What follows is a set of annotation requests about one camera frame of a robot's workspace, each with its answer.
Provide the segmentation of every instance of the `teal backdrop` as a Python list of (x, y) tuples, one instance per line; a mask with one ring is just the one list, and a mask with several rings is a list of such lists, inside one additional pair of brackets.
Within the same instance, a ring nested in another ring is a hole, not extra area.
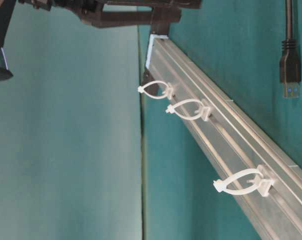
[[(302, 59), (302, 0), (294, 3)], [(148, 34), (139, 28), (142, 71)], [(203, 0), (183, 10), (170, 39), (302, 168), (302, 83), (300, 98), (284, 99), (279, 77), (284, 0)], [(260, 239), (235, 200), (216, 192), (219, 177), (168, 104), (143, 96), (146, 239)]]
[(141, 240), (137, 27), (16, 5), (0, 82), (0, 240)]

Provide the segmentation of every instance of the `metal rail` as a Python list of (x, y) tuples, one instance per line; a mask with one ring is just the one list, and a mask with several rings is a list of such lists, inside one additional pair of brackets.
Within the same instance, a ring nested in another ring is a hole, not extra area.
[[(264, 240), (302, 240), (302, 170), (236, 104), (169, 39), (155, 38), (147, 67), (157, 81), (174, 89), (171, 103), (204, 100), (211, 107), (203, 120), (183, 120), (211, 164), (226, 179), (263, 165), (274, 180), (268, 197), (258, 191), (234, 196)], [(178, 107), (187, 117), (199, 112), (198, 103)], [(233, 190), (251, 186), (243, 177)]]

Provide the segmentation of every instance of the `black cable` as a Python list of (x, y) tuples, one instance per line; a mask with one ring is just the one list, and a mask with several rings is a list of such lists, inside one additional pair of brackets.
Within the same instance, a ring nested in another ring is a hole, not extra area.
[(286, 39), (293, 39), (293, 3), (286, 0)]
[(280, 78), (285, 98), (300, 95), (301, 60), (297, 52), (297, 41), (293, 36), (293, 0), (286, 0), (286, 40), (282, 42), (283, 54), (280, 61)]

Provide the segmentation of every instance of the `usb connector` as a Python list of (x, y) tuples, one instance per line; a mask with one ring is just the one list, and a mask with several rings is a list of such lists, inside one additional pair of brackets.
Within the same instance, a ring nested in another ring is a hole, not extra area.
[(293, 39), (283, 41), (283, 55), (280, 61), (281, 83), (285, 98), (300, 96), (301, 61)]
[(300, 85), (297, 82), (283, 83), (285, 98), (298, 98), (300, 96)]

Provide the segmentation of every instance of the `teal wall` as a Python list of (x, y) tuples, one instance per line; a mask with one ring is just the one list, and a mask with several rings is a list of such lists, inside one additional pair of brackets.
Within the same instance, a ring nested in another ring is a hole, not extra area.
[[(143, 62), (149, 28), (139, 30)], [(299, 99), (283, 99), (279, 83), (284, 0), (203, 0), (170, 38), (302, 168), (302, 83)], [(235, 200), (216, 192), (215, 170), (167, 105), (143, 97), (147, 240), (259, 239)]]
[(0, 82), (0, 240), (140, 240), (137, 28), (17, 4)]

